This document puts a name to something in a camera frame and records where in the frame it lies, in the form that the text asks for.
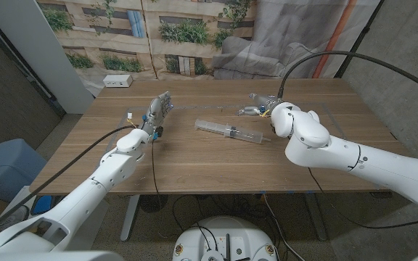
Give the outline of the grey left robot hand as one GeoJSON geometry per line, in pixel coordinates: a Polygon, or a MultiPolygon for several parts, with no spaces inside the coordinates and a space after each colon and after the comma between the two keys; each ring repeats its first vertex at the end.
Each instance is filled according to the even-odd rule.
{"type": "Polygon", "coordinates": [[[158,127],[161,127],[165,117],[171,111],[173,105],[171,104],[171,94],[169,91],[154,98],[148,110],[143,116],[143,123],[141,129],[152,135],[158,127]]]}

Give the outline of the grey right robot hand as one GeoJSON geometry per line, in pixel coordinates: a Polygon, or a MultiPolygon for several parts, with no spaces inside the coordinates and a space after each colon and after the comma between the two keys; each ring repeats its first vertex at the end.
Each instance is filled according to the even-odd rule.
{"type": "Polygon", "coordinates": [[[261,116],[270,117],[273,109],[280,104],[280,100],[272,95],[260,95],[249,94],[249,97],[253,100],[254,105],[244,107],[236,112],[237,116],[249,115],[249,116],[261,116]]]}

